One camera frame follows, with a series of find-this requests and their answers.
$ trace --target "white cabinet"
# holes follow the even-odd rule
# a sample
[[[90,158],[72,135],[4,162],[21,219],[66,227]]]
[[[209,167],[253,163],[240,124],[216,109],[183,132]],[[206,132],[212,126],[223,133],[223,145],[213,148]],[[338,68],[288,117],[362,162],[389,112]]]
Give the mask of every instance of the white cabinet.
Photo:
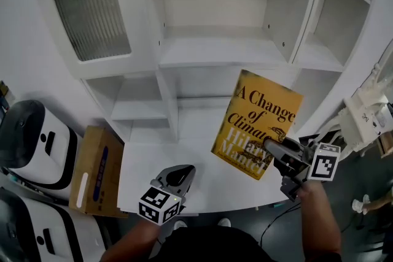
[[[314,133],[367,77],[351,63],[371,71],[383,52],[358,54],[374,0],[39,3],[70,72],[125,142],[213,139],[242,68],[303,94],[292,131]]]

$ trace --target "foot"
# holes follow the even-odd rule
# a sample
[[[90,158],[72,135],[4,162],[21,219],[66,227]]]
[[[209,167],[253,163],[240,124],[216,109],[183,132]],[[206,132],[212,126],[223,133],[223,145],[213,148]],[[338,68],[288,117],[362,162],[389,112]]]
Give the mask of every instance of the foot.
[[[363,211],[363,202],[360,202],[357,199],[353,200],[352,201],[352,210],[354,210],[357,213],[362,213],[362,211]]]
[[[370,203],[370,197],[368,195],[363,195],[363,207],[364,204]],[[366,215],[368,210],[362,209],[363,215]]]
[[[182,220],[176,221],[176,223],[173,225],[173,230],[177,230],[180,227],[187,227],[187,224],[184,223]]]
[[[231,227],[231,221],[227,218],[221,218],[217,225],[223,227]]]

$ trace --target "shoe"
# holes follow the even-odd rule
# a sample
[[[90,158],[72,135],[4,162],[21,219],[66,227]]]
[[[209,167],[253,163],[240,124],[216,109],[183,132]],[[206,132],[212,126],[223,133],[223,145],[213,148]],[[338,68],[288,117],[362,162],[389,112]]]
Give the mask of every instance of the shoe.
[[[182,220],[176,221],[176,223],[173,225],[173,230],[177,230],[181,227],[187,227],[187,224],[184,223]]]
[[[352,210],[357,213],[362,213],[363,211],[363,202],[358,201],[357,199],[352,201]]]
[[[370,203],[370,197],[368,195],[363,195],[363,206],[364,204]],[[368,210],[362,209],[363,215],[366,215]]]
[[[223,227],[231,227],[231,221],[227,218],[221,218],[217,225]]]

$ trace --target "desk surface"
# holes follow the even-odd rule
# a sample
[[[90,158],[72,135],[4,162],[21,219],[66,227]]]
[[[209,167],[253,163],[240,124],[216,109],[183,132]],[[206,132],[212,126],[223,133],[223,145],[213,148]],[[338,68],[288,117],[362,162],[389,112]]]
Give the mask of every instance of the desk surface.
[[[176,144],[126,143],[117,206],[137,212],[139,198],[164,168],[192,164],[196,175],[186,194],[184,214],[221,212],[262,206],[287,199],[282,177],[271,163],[255,180],[210,152],[214,139],[180,140]]]

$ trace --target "book cover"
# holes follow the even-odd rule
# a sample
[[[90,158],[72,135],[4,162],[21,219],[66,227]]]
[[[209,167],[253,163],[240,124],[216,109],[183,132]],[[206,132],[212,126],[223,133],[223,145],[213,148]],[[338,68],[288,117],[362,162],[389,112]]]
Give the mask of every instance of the book cover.
[[[302,100],[302,95],[242,70],[212,153],[259,180],[273,160],[264,141],[285,139]]]

